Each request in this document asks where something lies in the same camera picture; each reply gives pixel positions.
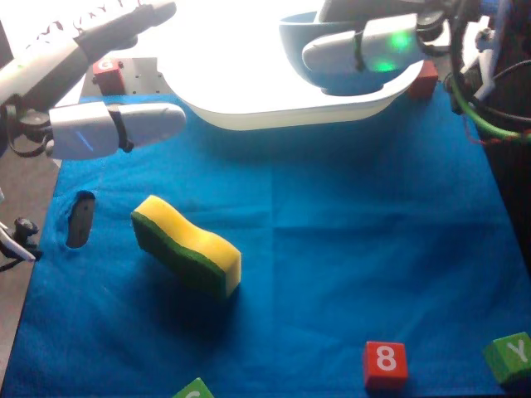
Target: green cube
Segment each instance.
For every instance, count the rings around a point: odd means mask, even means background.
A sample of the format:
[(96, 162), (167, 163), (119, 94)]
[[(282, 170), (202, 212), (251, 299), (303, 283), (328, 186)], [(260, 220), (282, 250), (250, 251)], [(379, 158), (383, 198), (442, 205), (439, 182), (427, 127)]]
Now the green cube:
[(214, 398), (214, 396), (198, 377), (180, 390), (173, 398)]
[(531, 339), (526, 332), (497, 338), (483, 355), (499, 384), (531, 376)]

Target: yellow sponge layer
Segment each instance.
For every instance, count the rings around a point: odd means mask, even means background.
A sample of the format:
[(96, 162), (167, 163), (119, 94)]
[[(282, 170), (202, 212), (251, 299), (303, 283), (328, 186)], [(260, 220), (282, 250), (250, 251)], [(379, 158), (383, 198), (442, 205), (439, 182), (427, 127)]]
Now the yellow sponge layer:
[(140, 247), (176, 271), (184, 284), (226, 298), (240, 283), (240, 251), (159, 197), (149, 196), (131, 218)]

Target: green led light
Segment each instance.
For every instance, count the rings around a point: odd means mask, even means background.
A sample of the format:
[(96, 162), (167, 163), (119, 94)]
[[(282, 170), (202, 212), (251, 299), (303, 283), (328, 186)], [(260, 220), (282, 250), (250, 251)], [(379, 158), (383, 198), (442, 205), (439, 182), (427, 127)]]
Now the green led light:
[(412, 37), (407, 32), (397, 32), (391, 36), (389, 45), (395, 51), (405, 51), (412, 43)]
[(395, 70), (396, 66), (390, 61), (380, 61), (377, 64), (374, 65), (373, 70), (375, 72), (390, 72), (391, 70)]

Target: blue tablecloth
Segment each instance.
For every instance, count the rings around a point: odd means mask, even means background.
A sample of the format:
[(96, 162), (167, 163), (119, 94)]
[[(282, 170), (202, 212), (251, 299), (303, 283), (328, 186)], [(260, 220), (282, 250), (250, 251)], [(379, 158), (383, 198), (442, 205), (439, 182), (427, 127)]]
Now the blue tablecloth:
[[(95, 219), (73, 250), (81, 191)], [(149, 194), (242, 252), (225, 308), (137, 246)], [(530, 331), (509, 218), (440, 86), (351, 124), (232, 132), (188, 112), (165, 143), (64, 162), (41, 246), (6, 396), (170, 397), (198, 376), (217, 398), (366, 396), (367, 340), (406, 344), (405, 396), (494, 394), (481, 350)]]

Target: blue bowl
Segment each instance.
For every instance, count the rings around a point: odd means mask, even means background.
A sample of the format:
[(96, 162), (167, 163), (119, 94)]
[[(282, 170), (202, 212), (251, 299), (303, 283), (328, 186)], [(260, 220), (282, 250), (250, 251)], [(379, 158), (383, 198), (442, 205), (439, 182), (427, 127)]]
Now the blue bowl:
[(295, 71), (312, 85), (330, 95), (363, 95), (379, 91), (388, 81), (404, 70), (376, 73), (364, 70), (359, 73), (325, 74), (306, 67), (302, 59), (304, 47), (324, 35), (346, 31), (360, 31), (360, 22), (314, 22), (317, 12), (295, 14), (280, 21), (280, 38), (284, 51)]

